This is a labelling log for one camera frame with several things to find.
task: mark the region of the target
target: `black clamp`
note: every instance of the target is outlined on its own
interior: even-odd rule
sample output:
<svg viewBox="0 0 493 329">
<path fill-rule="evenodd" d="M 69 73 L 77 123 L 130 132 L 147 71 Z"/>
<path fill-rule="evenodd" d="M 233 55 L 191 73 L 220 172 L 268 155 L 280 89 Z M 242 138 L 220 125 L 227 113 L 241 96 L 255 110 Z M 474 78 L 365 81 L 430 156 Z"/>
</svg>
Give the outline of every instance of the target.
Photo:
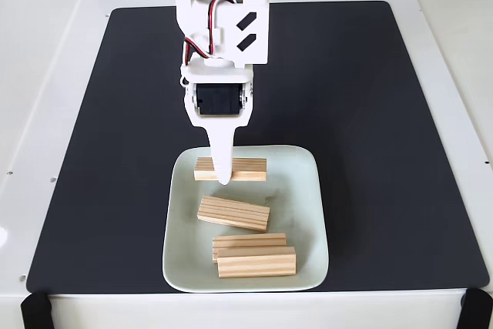
<svg viewBox="0 0 493 329">
<path fill-rule="evenodd" d="M 461 299 L 461 315 L 457 329 L 488 329 L 490 327 L 493 299 L 485 291 L 471 288 Z"/>
<path fill-rule="evenodd" d="M 54 329 L 48 294 L 35 292 L 28 295 L 21 303 L 21 312 L 25 329 Z"/>
</svg>

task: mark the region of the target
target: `black diagonal stripe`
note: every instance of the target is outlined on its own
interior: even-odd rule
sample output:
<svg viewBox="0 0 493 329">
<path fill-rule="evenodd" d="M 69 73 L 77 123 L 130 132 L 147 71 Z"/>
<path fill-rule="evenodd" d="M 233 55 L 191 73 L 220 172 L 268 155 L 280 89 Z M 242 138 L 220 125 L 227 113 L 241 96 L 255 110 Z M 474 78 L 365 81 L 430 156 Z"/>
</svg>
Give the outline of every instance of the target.
<svg viewBox="0 0 493 329">
<path fill-rule="evenodd" d="M 245 49 L 248 48 L 255 40 L 257 40 L 257 34 L 249 34 L 240 44 L 237 45 L 237 47 L 239 50 L 244 52 Z"/>
<path fill-rule="evenodd" d="M 250 12 L 245 16 L 244 19 L 238 22 L 238 25 L 236 25 L 241 31 L 246 29 L 250 23 L 255 21 L 257 19 L 257 13 L 256 12 Z"/>
</svg>

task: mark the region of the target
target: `square plate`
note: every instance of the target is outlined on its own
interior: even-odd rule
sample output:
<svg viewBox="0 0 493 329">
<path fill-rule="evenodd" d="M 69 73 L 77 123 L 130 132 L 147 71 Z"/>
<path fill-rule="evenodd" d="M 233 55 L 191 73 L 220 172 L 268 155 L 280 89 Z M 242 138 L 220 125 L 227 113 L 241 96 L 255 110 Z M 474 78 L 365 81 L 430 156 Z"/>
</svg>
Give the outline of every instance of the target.
<svg viewBox="0 0 493 329">
<path fill-rule="evenodd" d="M 235 157 L 267 158 L 267 181 L 195 181 L 198 157 L 210 148 L 188 149 L 176 160 L 164 237 L 163 274 L 185 292 L 265 292 L 305 290 L 324 281 L 329 267 L 324 210 L 317 164 L 298 146 L 243 146 Z M 297 254 L 297 274 L 290 277 L 219 279 L 213 263 L 213 237 L 258 233 L 197 219 L 202 196 L 218 196 L 270 207 L 268 233 L 285 233 Z"/>
</svg>

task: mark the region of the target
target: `white robotic arm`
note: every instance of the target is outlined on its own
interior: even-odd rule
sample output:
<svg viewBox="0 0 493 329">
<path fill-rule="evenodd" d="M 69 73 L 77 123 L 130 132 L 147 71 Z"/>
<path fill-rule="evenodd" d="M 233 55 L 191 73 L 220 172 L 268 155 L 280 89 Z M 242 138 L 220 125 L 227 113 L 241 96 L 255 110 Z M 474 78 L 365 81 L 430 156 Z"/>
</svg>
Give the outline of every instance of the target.
<svg viewBox="0 0 493 329">
<path fill-rule="evenodd" d="M 176 0 L 176 19 L 186 112 L 207 131 L 217 179 L 228 184 L 234 132 L 253 108 L 252 64 L 267 63 L 269 0 Z"/>
</svg>

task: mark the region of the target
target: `pine wood block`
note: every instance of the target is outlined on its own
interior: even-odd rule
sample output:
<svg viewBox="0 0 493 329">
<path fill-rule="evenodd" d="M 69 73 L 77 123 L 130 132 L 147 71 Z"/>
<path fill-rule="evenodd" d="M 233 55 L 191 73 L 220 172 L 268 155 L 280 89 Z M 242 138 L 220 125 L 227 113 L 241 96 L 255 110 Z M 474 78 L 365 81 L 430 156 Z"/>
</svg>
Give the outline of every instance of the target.
<svg viewBox="0 0 493 329">
<path fill-rule="evenodd" d="M 195 170 L 195 180 L 217 180 L 211 157 L 199 157 Z M 265 158 L 233 158 L 232 181 L 266 181 L 267 159 Z"/>
<path fill-rule="evenodd" d="M 264 231 L 269 220 L 269 207 L 224 200 L 214 196 L 203 196 L 197 217 L 209 223 L 220 223 L 232 227 Z"/>
<path fill-rule="evenodd" d="M 219 277 L 282 277 L 296 274 L 294 247 L 244 247 L 217 252 Z"/>
<path fill-rule="evenodd" d="M 225 248 L 285 246 L 285 233 L 226 235 L 213 238 L 213 262 L 217 262 L 217 252 Z"/>
</svg>

